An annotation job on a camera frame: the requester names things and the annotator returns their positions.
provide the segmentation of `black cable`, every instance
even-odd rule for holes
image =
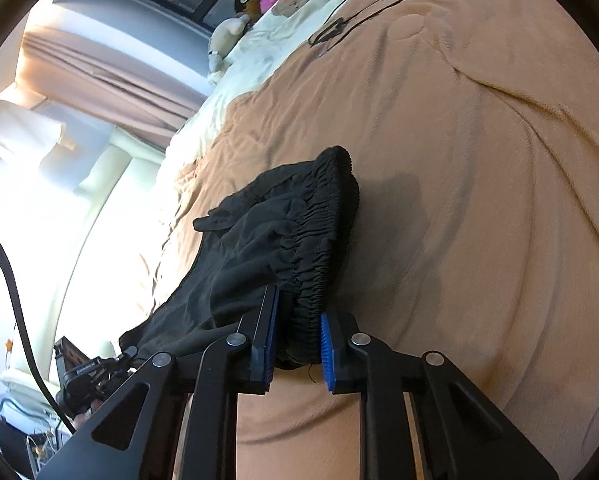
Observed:
[[[328,15],[327,19],[324,20],[324,23],[327,23],[328,20],[330,20],[333,17],[333,14],[337,12],[337,10],[343,6],[343,4],[345,4],[348,0],[343,0],[341,1],[339,4],[337,4],[337,7],[335,7],[335,9],[333,9],[331,11],[331,13]],[[364,12],[366,9],[368,9],[370,6],[376,4],[378,1],[380,0],[375,0],[372,4],[368,5],[367,7],[364,7],[362,10],[360,10],[359,12],[357,12],[356,14],[354,14],[353,16],[351,16],[350,18],[348,18],[347,20],[345,20],[345,23],[348,23],[349,21],[355,19],[357,16],[359,16],[359,14],[361,12]],[[308,38],[308,45],[309,46],[315,46],[318,43],[322,43],[322,41],[320,41],[320,35],[324,34],[324,32],[326,32],[328,30],[329,27],[326,27],[325,29],[321,30],[320,32],[318,32],[317,36],[315,37],[314,40],[311,41],[311,38]]]
[[[47,400],[47,402],[51,405],[55,413],[58,414],[60,420],[64,423],[64,426],[71,432],[71,434],[75,433],[75,428],[68,420],[68,417],[62,412],[58,403],[55,401],[53,396],[51,395],[49,389],[44,384],[44,379],[40,375],[40,371],[37,368],[37,364],[35,363],[35,357],[33,355],[33,349],[31,348],[31,341],[28,338],[28,332],[26,330],[26,323],[24,322],[24,313],[22,312],[22,304],[20,303],[19,293],[17,291],[16,285],[16,277],[13,274],[13,269],[11,268],[11,263],[4,252],[4,248],[2,244],[0,244],[0,269],[2,270],[2,274],[4,274],[4,280],[6,281],[6,288],[8,289],[8,295],[11,299],[11,305],[13,306],[13,313],[16,317],[16,325],[17,331],[19,332],[20,339],[22,340],[22,346],[24,348],[24,355],[26,356],[26,363],[31,370],[31,375],[33,379],[35,379],[35,383],[39,387],[42,395]]]
[[[379,10],[376,10],[375,12],[373,12],[372,14],[369,14],[368,16],[366,16],[366,18],[364,18],[363,20],[361,20],[360,22],[355,23],[355,25],[353,25],[353,27],[349,28],[345,33],[343,33],[343,35],[341,36],[341,38],[339,38],[332,46],[328,47],[326,49],[327,52],[329,52],[331,49],[335,48],[337,45],[339,45],[353,30],[355,30],[357,27],[359,27],[360,25],[363,25],[364,23],[368,22],[369,20],[375,18],[375,16],[381,14],[382,12],[384,12],[386,9],[390,9],[391,7],[395,7],[396,5],[399,5],[400,3],[402,3],[404,0],[397,0],[394,1],[393,3],[391,3],[390,5],[387,5],[386,7],[382,7]]]
[[[24,416],[26,416],[28,418],[34,418],[36,420],[39,420],[39,421],[43,422],[46,426],[49,427],[49,429],[51,429],[51,423],[47,419],[45,419],[42,415],[39,415],[38,413],[33,413],[33,412],[29,412],[28,410],[25,410],[19,404],[17,404],[13,399],[9,399],[7,397],[4,397],[0,401],[0,412],[2,411],[2,408],[4,407],[5,404],[9,404],[14,410],[16,410],[17,412],[21,413],[22,415],[24,415]]]
[[[313,367],[313,365],[312,365],[312,364],[308,365],[308,378],[309,378],[311,381],[313,381],[313,384],[317,384],[317,381],[316,381],[316,380],[314,380],[314,378],[313,378],[313,377],[311,376],[311,374],[310,374],[310,369],[311,369],[312,367]]]
[[[367,9],[369,9],[369,7],[374,6],[376,3],[380,2],[380,1],[382,1],[382,0],[375,0],[374,2],[370,3],[369,5],[367,5],[366,7],[364,7],[363,9],[359,10],[358,12],[356,12],[355,14],[353,14],[352,16],[350,16],[350,17],[348,17],[346,19],[344,19],[344,18],[337,18],[337,20],[335,20],[333,23],[330,23],[326,28],[324,28],[323,30],[321,30],[320,32],[318,32],[317,36],[315,37],[315,39],[313,41],[311,41],[311,39],[309,38],[309,40],[308,40],[309,46],[313,47],[313,46],[315,46],[317,44],[320,44],[320,43],[326,43],[326,41],[330,41],[333,38],[336,38],[337,36],[341,35],[341,37],[333,45],[329,46],[326,49],[326,52],[329,52],[331,49],[333,49],[334,47],[336,47],[341,41],[343,41],[357,27],[359,27],[360,25],[363,25],[364,23],[366,23],[369,20],[373,19],[375,16],[377,16],[380,13],[384,12],[384,10],[390,9],[391,7],[395,7],[396,5],[399,5],[400,3],[404,2],[405,0],[397,0],[397,1],[393,2],[393,3],[391,3],[388,6],[382,7],[381,9],[377,10],[376,12],[373,12],[372,14],[369,14],[368,16],[366,16],[360,22],[355,23],[355,25],[353,25],[353,27],[349,28],[347,31],[343,31],[343,28],[346,27],[346,25],[348,25],[351,20],[354,20],[362,12],[364,12]],[[341,4],[339,4],[333,10],[333,12],[331,12],[331,14],[326,19],[326,21],[328,21],[333,16],[333,14],[335,13],[335,11],[337,9],[339,9],[339,7],[342,6],[345,2],[346,2],[346,0],[344,0]]]
[[[55,431],[53,432],[53,437],[55,438],[55,453],[60,450],[60,424],[61,420],[58,421],[57,426],[55,426]]]

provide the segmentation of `bed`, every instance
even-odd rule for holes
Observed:
[[[386,8],[305,43],[343,1],[263,20],[174,137],[142,308],[191,267],[193,219],[340,144],[361,202],[335,303],[398,351],[447,354],[574,478],[599,446],[599,54],[555,0],[348,0],[336,16]],[[276,370],[240,401],[240,478],[354,478],[357,410]]]

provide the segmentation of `white sofa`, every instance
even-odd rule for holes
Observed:
[[[115,128],[89,176],[76,189],[89,201],[72,255],[48,305],[25,315],[36,364],[53,395],[59,390],[53,345],[66,336],[89,357],[115,356],[117,338],[145,319],[135,302],[139,248],[150,192],[164,154]],[[0,380],[19,402],[47,411],[16,332]]]

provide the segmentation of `beige curtain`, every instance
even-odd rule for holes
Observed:
[[[47,27],[24,34],[17,81],[163,148],[206,98],[126,54]]]

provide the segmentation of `tan blanket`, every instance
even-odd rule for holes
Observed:
[[[328,47],[236,102],[180,175],[156,302],[193,218],[341,144],[361,203],[337,303],[398,351],[446,353],[572,478],[599,444],[598,53],[554,0],[407,0]],[[356,478],[355,402],[276,373],[241,399],[239,478]]]

